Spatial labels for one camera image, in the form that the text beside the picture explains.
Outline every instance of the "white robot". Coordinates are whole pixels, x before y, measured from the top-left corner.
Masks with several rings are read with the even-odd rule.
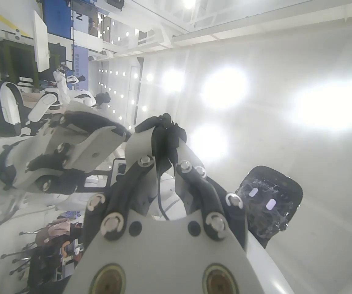
[[[85,252],[65,294],[293,294],[259,239],[285,227],[264,226],[255,217],[256,228],[248,231],[247,196],[256,195],[249,182],[264,168],[251,171],[237,194],[228,193],[207,176],[185,139],[167,114],[144,121],[131,135],[77,102],[36,136],[0,139],[0,196],[12,199],[9,212],[27,192],[73,193],[127,141],[124,176],[87,203]],[[166,175],[171,182],[161,189],[161,176],[172,167],[174,179]],[[299,205],[286,200],[285,207]],[[262,201],[256,203],[253,213]],[[265,213],[286,216],[265,207]]]

